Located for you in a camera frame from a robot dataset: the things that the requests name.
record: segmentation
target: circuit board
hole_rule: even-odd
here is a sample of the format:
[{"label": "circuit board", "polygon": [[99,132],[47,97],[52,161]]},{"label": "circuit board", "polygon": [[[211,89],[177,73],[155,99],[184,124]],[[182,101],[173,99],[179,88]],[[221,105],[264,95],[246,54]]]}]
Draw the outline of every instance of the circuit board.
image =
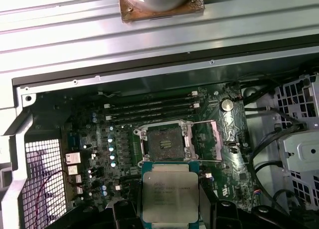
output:
[{"label": "circuit board", "polygon": [[77,100],[63,133],[67,151],[79,158],[66,158],[69,177],[79,185],[75,197],[103,210],[135,199],[142,161],[193,160],[220,199],[249,211],[254,185],[241,99],[237,84],[213,84],[125,97],[99,92]]}]

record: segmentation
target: capacitor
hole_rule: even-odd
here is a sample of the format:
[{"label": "capacitor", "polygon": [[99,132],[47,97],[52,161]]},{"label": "capacitor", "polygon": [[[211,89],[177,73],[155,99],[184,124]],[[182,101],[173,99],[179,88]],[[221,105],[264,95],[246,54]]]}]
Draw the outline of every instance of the capacitor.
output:
[{"label": "capacitor", "polygon": [[96,171],[97,171],[96,168],[90,168],[90,169],[88,170],[88,173],[91,174],[91,173],[96,172]]},{"label": "capacitor", "polygon": [[84,149],[88,149],[88,148],[90,148],[90,147],[92,147],[92,144],[85,144],[85,145],[83,146]]},{"label": "capacitor", "polygon": [[233,101],[229,100],[229,99],[225,99],[221,102],[221,109],[224,112],[230,112],[231,110],[234,109],[234,103]]}]

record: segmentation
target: metal frame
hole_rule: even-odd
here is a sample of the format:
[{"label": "metal frame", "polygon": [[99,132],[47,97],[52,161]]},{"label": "metal frame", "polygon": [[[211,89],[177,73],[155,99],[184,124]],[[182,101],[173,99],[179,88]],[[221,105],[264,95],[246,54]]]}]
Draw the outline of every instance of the metal frame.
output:
[{"label": "metal frame", "polygon": [[33,124],[32,115],[21,125],[15,136],[15,149],[17,155],[16,169],[12,169],[12,183],[10,184],[2,202],[2,222],[3,228],[19,229],[23,224],[20,219],[19,198],[22,188],[27,180],[26,155],[24,146],[24,136]]},{"label": "metal frame", "polygon": [[[178,124],[179,127],[181,128],[181,134],[182,134],[182,136],[184,138],[184,143],[185,143],[185,148],[184,148],[185,158],[184,158],[184,161],[189,161],[191,159],[198,159],[198,155],[195,154],[194,145],[191,142],[191,139],[193,137],[192,132],[191,132],[191,126],[192,126],[193,122],[184,121],[184,120],[175,120],[175,121],[168,121],[168,122],[162,122],[162,123],[146,124],[146,125],[143,125],[143,126],[137,128],[137,129],[135,129],[133,131],[133,133],[135,135],[140,137],[141,150],[142,150],[142,156],[143,156],[143,160],[142,161],[149,161],[150,160],[149,154],[145,154],[144,142],[143,142],[143,141],[147,141],[148,140],[148,136],[147,136],[148,128],[150,128],[150,127],[158,127],[158,126],[162,126],[162,125],[170,125],[170,124]],[[139,167],[142,167],[142,161],[140,161],[138,163]]]}]

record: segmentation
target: ram slot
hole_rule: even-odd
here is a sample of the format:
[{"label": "ram slot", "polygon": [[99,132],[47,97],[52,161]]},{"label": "ram slot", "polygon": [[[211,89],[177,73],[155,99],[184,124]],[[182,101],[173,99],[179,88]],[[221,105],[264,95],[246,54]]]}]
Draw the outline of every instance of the ram slot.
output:
[{"label": "ram slot", "polygon": [[186,116],[190,116],[195,114],[194,109],[187,109],[182,111],[174,111],[174,112],[166,112],[161,114],[152,114],[152,115],[144,115],[144,117],[131,117],[131,118],[123,118],[123,119],[115,119],[112,120],[113,125],[127,125],[127,124],[135,124],[141,122],[151,122],[151,121],[160,121],[171,119],[171,118],[184,118]]}]

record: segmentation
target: black cable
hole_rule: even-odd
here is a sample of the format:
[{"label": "black cable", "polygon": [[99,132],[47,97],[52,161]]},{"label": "black cable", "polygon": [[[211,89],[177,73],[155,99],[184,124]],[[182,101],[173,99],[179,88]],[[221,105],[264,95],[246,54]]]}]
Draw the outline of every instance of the black cable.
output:
[{"label": "black cable", "polygon": [[287,121],[290,121],[292,124],[301,124],[297,119],[289,116],[288,114],[278,110],[277,108],[271,108],[271,107],[259,107],[259,108],[245,108],[245,111],[247,112],[258,112],[258,111],[273,111],[278,113],[280,116],[285,118]]},{"label": "black cable", "polygon": [[305,206],[303,200],[300,199],[299,197],[297,197],[294,192],[292,192],[292,191],[290,191],[290,190],[288,190],[288,189],[280,189],[280,190],[276,191],[276,193],[275,193],[274,196],[273,196],[273,199],[274,199],[275,201],[277,201],[278,198],[279,198],[279,196],[280,196],[282,193],[287,193],[288,196],[290,196],[290,197],[295,197],[295,198],[297,199],[297,201],[298,201],[300,207],[302,207],[302,209],[304,209],[304,210],[306,209],[306,206]]},{"label": "black cable", "polygon": [[255,157],[261,152],[263,151],[268,145],[270,145],[272,142],[280,139],[283,136],[289,135],[293,132],[295,132],[296,130],[298,130],[298,127],[296,126],[292,126],[288,129],[285,129],[277,134],[274,134],[271,138],[265,140],[259,147],[257,147],[254,151],[252,156],[249,159],[249,165],[251,168],[251,176],[253,178],[253,180],[256,182],[257,186],[259,187],[259,189],[263,192],[263,194],[272,202],[274,203],[275,206],[277,206],[279,208],[280,211],[282,211],[282,213],[289,215],[285,209],[278,203],[276,202],[272,196],[266,191],[266,189],[264,188],[264,186],[262,185],[262,183],[259,181],[256,171],[254,170],[254,159]]},{"label": "black cable", "polygon": [[274,134],[272,137],[266,139],[264,142],[262,142],[259,146],[256,147],[256,149],[253,151],[252,156],[249,159],[249,165],[251,168],[251,176],[252,178],[255,180],[257,186],[259,187],[259,189],[263,192],[263,194],[274,204],[274,206],[278,207],[278,209],[280,211],[282,211],[282,213],[289,215],[285,209],[278,203],[276,202],[272,196],[266,191],[266,189],[264,188],[264,186],[261,184],[261,182],[259,181],[256,171],[254,170],[254,159],[255,157],[261,152],[263,151],[267,146],[269,146],[272,142],[277,141],[278,139],[280,139],[283,136],[289,135],[295,131],[297,131],[299,129],[298,124],[300,124],[300,122],[292,117],[290,117],[289,115],[274,109],[274,108],[268,108],[268,107],[262,107],[262,108],[248,108],[245,110],[247,111],[274,111],[276,113],[279,113],[282,117],[286,118],[287,120],[291,121],[292,126],[288,129],[282,130],[280,132],[277,132],[276,134]]},{"label": "black cable", "polygon": [[283,162],[282,161],[269,161],[269,162],[266,162],[266,163],[260,165],[259,167],[257,167],[255,169],[255,172],[258,173],[264,167],[271,166],[271,165],[275,165],[275,166],[277,166],[279,168],[282,168],[283,167]]}]

